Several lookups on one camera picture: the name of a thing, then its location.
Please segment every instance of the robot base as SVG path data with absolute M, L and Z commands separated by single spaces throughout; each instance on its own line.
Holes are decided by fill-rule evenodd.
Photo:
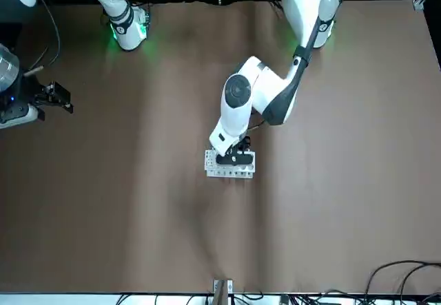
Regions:
M 137 48 L 147 38 L 150 24 L 150 14 L 140 7 L 132 7 L 134 18 L 126 32 L 120 24 L 112 24 L 114 38 L 121 48 L 131 51 Z
M 249 165 L 219 165 L 216 163 L 217 152 L 214 149 L 205 150 L 205 170 L 207 176 L 215 178 L 241 178 L 252 179 L 256 171 L 256 153 L 246 151 L 244 155 L 252 157 L 252 164 Z

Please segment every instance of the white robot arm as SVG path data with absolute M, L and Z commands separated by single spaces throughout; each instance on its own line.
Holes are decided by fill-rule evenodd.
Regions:
M 218 155 L 225 156 L 244 138 L 252 108 L 270 125 L 286 122 L 311 51 L 325 44 L 340 3 L 341 0 L 282 0 L 285 16 L 299 41 L 291 68 L 286 78 L 281 78 L 253 56 L 227 79 L 220 119 L 209 137 Z
M 128 0 L 98 0 L 112 24 L 116 40 L 124 50 L 133 50 L 146 39 L 149 15 Z

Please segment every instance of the brown table surface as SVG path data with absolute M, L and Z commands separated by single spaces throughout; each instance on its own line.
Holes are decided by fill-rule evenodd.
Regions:
M 381 264 L 441 260 L 441 74 L 410 1 L 342 5 L 287 124 L 253 132 L 253 180 L 206 178 L 204 150 L 237 64 L 255 54 L 287 72 L 283 15 L 154 6 L 149 41 L 123 52 L 100 14 L 54 8 L 62 53 L 39 79 L 68 88 L 75 113 L 0 132 L 2 291 L 204 293 L 227 276 L 236 291 L 362 292 Z M 48 40 L 41 11 L 23 64 Z

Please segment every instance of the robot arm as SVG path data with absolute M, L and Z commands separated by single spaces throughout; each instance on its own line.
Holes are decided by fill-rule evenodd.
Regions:
M 270 125 L 282 125 L 291 114 L 303 72 L 313 48 L 325 44 L 331 34 L 341 0 L 282 0 L 285 16 L 299 46 L 286 78 L 281 78 L 256 57 L 251 57 L 225 83 L 221 116 L 210 143 L 221 156 L 246 134 L 252 108 Z
M 128 0 L 98 0 L 112 24 L 118 44 L 124 50 L 133 50 L 147 37 L 149 14 Z

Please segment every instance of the green led light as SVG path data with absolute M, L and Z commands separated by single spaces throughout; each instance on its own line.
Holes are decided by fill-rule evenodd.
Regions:
M 113 29 L 112 24 L 110 24 L 110 28 L 112 29 L 113 39 L 118 40 L 118 39 L 116 38 L 116 33 L 115 33 L 115 30 Z

